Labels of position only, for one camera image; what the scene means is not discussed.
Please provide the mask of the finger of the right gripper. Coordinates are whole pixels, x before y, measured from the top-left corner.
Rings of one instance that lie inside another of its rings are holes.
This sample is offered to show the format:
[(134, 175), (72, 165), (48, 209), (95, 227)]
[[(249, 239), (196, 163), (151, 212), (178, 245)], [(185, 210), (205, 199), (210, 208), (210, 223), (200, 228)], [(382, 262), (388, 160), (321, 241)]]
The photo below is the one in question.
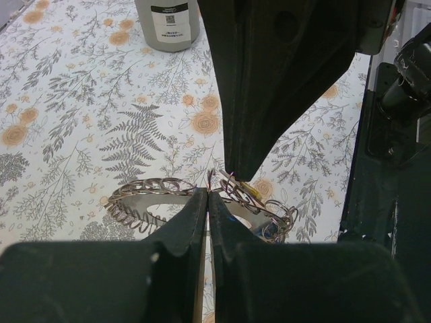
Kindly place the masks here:
[(225, 169), (257, 173), (354, 57), (358, 1), (200, 1), (222, 103)]

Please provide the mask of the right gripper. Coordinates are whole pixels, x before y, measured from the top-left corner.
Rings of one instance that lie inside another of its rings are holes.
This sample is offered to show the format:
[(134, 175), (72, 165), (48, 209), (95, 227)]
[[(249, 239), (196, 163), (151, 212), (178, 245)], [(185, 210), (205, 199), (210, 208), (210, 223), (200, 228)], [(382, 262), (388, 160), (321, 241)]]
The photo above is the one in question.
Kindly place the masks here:
[(356, 52), (378, 54), (393, 33), (406, 0), (360, 0)]

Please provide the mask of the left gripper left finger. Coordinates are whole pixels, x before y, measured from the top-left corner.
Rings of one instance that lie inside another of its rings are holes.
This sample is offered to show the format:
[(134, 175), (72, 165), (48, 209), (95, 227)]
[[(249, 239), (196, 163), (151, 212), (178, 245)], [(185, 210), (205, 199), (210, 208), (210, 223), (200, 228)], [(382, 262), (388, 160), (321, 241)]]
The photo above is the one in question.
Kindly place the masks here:
[(141, 241), (23, 242), (1, 255), (2, 322), (200, 322), (207, 191)]

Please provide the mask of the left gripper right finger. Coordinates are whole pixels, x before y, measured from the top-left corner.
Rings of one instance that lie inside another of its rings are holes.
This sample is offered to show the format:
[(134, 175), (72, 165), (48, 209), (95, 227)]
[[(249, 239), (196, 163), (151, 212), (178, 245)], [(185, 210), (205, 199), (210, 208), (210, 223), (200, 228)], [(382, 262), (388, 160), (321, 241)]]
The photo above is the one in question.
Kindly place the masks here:
[(269, 244), (208, 197), (216, 322), (423, 322), (399, 265), (368, 242)]

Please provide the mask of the yellow key tag with key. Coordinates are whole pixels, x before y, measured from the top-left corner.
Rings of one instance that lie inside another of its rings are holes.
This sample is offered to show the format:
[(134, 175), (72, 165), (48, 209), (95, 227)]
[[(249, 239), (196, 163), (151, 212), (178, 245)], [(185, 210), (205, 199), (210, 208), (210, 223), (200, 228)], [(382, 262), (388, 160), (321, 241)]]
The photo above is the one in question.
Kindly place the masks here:
[(256, 188), (253, 188), (247, 182), (240, 182), (240, 186), (245, 193), (247, 193), (249, 196), (251, 196), (256, 201), (262, 199), (261, 193)]

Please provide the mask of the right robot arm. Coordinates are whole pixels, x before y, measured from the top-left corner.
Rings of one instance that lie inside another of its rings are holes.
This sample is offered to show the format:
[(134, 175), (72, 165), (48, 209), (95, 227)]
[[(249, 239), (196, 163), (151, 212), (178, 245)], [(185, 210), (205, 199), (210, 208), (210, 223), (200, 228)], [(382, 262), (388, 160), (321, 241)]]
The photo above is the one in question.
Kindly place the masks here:
[[(378, 54), (403, 1), (200, 1), (222, 103), (225, 169), (248, 181), (348, 69)], [(381, 63), (364, 96), (341, 235), (267, 244), (213, 219), (218, 322), (430, 320), (430, 28)]]

